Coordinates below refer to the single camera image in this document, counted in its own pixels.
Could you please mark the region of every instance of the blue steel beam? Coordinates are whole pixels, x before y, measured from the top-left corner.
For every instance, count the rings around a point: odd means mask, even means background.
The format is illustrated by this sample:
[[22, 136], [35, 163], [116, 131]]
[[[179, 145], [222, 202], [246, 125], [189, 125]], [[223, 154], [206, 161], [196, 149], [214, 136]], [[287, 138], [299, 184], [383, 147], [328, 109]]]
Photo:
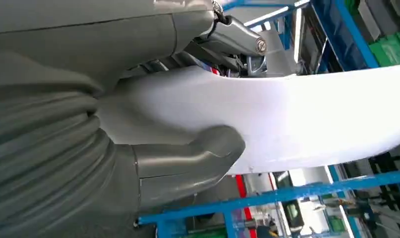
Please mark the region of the blue steel beam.
[[361, 32], [359, 31], [358, 27], [355, 24], [352, 16], [349, 14], [346, 6], [344, 5], [344, 0], [341, 2], [340, 0], [334, 0], [337, 8], [339, 9], [340, 15], [342, 16], [346, 27], [352, 34], [352, 38], [355, 41], [356, 46], [361, 51], [362, 56], [364, 57], [365, 62], [369, 68], [378, 68], [378, 62], [376, 61], [374, 55], [372, 54], [368, 44], [362, 37]]
[[284, 6], [293, 6], [288, 4], [277, 4], [277, 3], [254, 3], [245, 0], [234, 0], [228, 4], [223, 6], [223, 10], [227, 11], [234, 7], [284, 7]]
[[181, 210], [168, 211], [162, 214], [139, 217], [140, 224], [156, 223], [164, 220], [175, 220], [185, 217], [210, 214], [215, 212], [227, 212], [249, 206], [258, 206], [277, 201], [289, 201], [301, 197], [323, 195], [344, 190], [363, 189], [380, 185], [400, 183], [400, 171], [377, 174], [374, 176], [362, 176], [347, 180], [337, 181], [333, 184], [309, 184], [306, 186], [285, 188], [265, 192], [261, 196], [246, 197], [224, 202], [210, 203], [186, 207]]

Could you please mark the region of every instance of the white plastic part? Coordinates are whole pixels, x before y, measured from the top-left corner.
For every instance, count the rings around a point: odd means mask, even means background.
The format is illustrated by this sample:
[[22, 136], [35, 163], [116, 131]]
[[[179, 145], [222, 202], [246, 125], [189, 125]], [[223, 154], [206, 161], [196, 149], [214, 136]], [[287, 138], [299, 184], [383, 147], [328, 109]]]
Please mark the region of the white plastic part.
[[119, 110], [143, 119], [108, 122], [126, 123], [119, 131], [103, 121], [116, 142], [181, 143], [210, 126], [233, 126], [246, 149], [229, 174], [338, 164], [400, 144], [400, 66], [280, 78], [224, 78], [194, 66], [119, 88]]

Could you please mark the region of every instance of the gray protective cover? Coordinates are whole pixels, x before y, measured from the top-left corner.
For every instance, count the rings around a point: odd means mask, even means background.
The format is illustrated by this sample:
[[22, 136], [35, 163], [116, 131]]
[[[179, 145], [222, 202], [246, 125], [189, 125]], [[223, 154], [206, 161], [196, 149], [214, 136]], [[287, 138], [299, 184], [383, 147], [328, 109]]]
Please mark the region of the gray protective cover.
[[[232, 128], [187, 145], [132, 147], [114, 143], [95, 115], [123, 71], [177, 53], [207, 30], [210, 4], [0, 1], [0, 238], [134, 237], [141, 207], [226, 174], [245, 146]], [[184, 162], [172, 167], [170, 158]]]

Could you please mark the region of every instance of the screw head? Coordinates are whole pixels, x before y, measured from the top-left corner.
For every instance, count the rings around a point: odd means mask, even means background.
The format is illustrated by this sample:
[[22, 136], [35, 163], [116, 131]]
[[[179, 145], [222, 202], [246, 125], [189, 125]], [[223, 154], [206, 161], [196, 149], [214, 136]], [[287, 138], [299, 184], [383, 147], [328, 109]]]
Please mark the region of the screw head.
[[216, 1], [213, 1], [213, 10], [218, 13], [223, 13], [223, 7]]
[[259, 53], [264, 53], [266, 52], [266, 42], [263, 39], [258, 39], [257, 40], [257, 52]]

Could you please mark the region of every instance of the green crate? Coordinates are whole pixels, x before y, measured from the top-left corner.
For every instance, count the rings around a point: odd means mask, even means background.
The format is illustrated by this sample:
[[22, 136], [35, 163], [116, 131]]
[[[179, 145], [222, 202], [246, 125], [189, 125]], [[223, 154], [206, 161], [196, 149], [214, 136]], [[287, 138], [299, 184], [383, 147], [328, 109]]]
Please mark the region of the green crate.
[[369, 47], [381, 67], [400, 64], [400, 33], [381, 38]]

